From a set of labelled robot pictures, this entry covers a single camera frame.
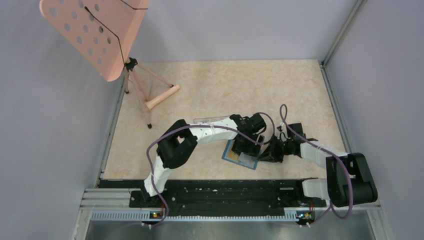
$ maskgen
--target beige tabletop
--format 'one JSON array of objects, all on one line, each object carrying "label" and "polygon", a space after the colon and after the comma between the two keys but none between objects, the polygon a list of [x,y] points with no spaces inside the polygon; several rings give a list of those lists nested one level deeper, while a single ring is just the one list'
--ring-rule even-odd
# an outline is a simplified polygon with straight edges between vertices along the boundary
[{"label": "beige tabletop", "polygon": [[[153,128],[148,129],[134,87],[129,83],[119,112],[104,179],[144,179],[150,173],[146,148],[176,120],[193,123],[210,118],[256,112],[281,122],[279,107],[288,106],[288,123],[301,122],[308,138],[318,139],[344,151],[341,135],[317,60],[241,60],[158,62],[145,66],[181,89],[151,111]],[[137,69],[152,87],[153,78]],[[158,82],[156,91],[168,87]],[[268,120],[265,139],[272,133]],[[324,169],[297,156],[283,163],[259,162],[256,170],[221,159],[227,141],[198,145],[190,159],[174,170],[170,179],[294,179],[325,178]],[[150,151],[155,159],[156,147]]]}]

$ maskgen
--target pink music stand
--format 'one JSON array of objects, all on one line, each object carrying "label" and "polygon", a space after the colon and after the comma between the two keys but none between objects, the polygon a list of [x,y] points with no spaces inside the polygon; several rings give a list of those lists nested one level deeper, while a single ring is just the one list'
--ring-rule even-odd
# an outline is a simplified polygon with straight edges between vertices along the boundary
[{"label": "pink music stand", "polygon": [[[125,92],[128,93],[128,76],[131,75],[147,126],[151,128],[148,110],[174,94],[180,87],[170,84],[143,65],[134,65],[134,62],[130,64],[130,50],[148,5],[149,0],[41,0],[39,8],[42,16],[106,81],[116,80],[124,69]],[[150,93],[133,72],[134,66],[139,66],[170,86],[170,89],[151,99]]]}]

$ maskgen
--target tripod legs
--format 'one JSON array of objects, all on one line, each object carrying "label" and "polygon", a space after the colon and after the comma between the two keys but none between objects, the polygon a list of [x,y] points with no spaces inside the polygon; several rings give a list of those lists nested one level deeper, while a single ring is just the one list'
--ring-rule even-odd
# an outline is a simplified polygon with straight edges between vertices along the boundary
[{"label": "tripod legs", "polygon": [[165,78],[161,77],[159,74],[157,74],[156,72],[148,69],[147,67],[141,65],[140,63],[137,64],[137,66],[141,69],[143,69],[144,71],[146,71],[147,73],[149,73],[150,75],[152,75],[153,77],[157,78],[159,81],[161,81],[162,83],[168,85],[170,88],[172,88],[174,85],[169,83]]},{"label": "tripod legs", "polygon": [[[129,75],[128,71],[125,71],[124,75],[125,75],[125,82],[128,83],[128,75]],[[149,129],[151,129],[152,123],[151,123],[151,120],[150,120],[149,109],[146,106],[146,101],[143,100],[143,97],[141,96],[140,92],[138,91],[138,89],[140,89],[143,92],[144,86],[139,85],[139,81],[135,80],[134,74],[131,74],[131,76],[133,78],[132,84],[134,85],[135,93],[137,94],[138,101],[140,102],[141,110],[144,113],[144,117],[145,117],[145,120],[146,120],[146,123],[147,123],[147,127]]]},{"label": "tripod legs", "polygon": [[[153,87],[150,90],[150,93],[146,90],[145,86],[143,85],[143,82],[140,80],[139,75],[133,71],[133,68],[135,66],[138,66],[139,68],[143,69],[144,71],[146,71],[148,74],[154,76],[157,80],[163,82],[164,84],[168,85],[170,87],[170,89],[168,89],[167,91],[163,92],[162,94],[154,97],[153,93],[154,93],[154,89],[156,86],[156,82],[153,82]],[[180,89],[179,85],[174,86],[173,84],[169,83],[167,80],[165,80],[163,77],[161,77],[159,74],[157,74],[156,72],[148,69],[147,67],[138,64],[137,60],[135,58],[128,58],[126,63],[125,63],[125,67],[126,69],[124,70],[124,81],[125,81],[125,93],[128,94],[130,93],[129,89],[128,89],[128,81],[129,81],[129,76],[131,76],[131,81],[132,84],[134,85],[135,88],[135,93],[137,94],[138,97],[138,101],[140,102],[141,105],[141,109],[144,113],[145,119],[146,119],[146,123],[147,123],[147,127],[149,129],[152,128],[152,123],[151,123],[151,119],[150,119],[150,110],[156,106],[157,104],[159,104],[160,102],[162,102],[163,100],[167,99],[168,97],[170,97],[172,94],[174,94],[176,91],[178,91]]]},{"label": "tripod legs", "polygon": [[129,94],[130,93],[130,90],[128,90],[128,71],[127,70],[124,70],[123,71],[123,75],[124,75],[124,78],[123,78],[123,80],[125,81],[125,93],[126,94]]}]

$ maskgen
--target gray wall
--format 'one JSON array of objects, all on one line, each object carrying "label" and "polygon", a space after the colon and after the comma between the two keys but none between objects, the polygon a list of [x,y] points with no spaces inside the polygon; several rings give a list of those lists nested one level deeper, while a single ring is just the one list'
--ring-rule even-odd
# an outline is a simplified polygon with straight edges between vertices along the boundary
[{"label": "gray wall", "polygon": [[424,1],[373,0],[329,65],[396,239],[422,239]]},{"label": "gray wall", "polygon": [[38,0],[0,1],[0,56],[0,239],[68,239],[120,82],[103,80]]},{"label": "gray wall", "polygon": [[355,0],[150,0],[144,62],[323,59]]}]

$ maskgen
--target black mounting plate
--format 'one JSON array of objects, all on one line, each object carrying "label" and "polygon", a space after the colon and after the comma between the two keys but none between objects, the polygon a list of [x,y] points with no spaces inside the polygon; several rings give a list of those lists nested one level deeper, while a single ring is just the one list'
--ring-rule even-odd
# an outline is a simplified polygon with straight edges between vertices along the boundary
[{"label": "black mounting plate", "polygon": [[[319,198],[299,200],[298,179],[284,180],[168,180],[162,196],[169,207],[169,216],[244,217],[283,216],[284,208],[325,207]],[[101,180],[99,188],[143,188],[142,180]],[[161,208],[158,196],[142,196],[133,190],[130,208]]]}]

